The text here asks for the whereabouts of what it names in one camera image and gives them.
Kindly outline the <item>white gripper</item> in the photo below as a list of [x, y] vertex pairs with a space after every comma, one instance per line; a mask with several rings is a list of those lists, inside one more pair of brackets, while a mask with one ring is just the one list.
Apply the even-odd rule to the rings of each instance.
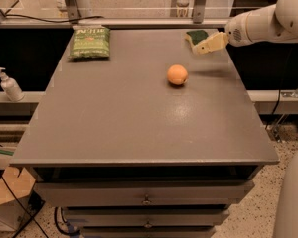
[[235, 47], [248, 46], [254, 43], [254, 20], [251, 12], [231, 18], [225, 25], [225, 33], [213, 33], [198, 40], [193, 45], [195, 55], [203, 55], [224, 49], [228, 41]]

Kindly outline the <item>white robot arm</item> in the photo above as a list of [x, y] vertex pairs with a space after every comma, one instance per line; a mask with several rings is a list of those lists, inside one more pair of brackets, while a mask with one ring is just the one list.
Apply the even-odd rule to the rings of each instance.
[[[194, 54], [258, 42], [298, 43], [298, 0], [277, 0], [274, 5], [239, 14], [222, 32], [188, 38]], [[289, 163], [280, 190], [272, 238], [298, 238], [298, 151]]]

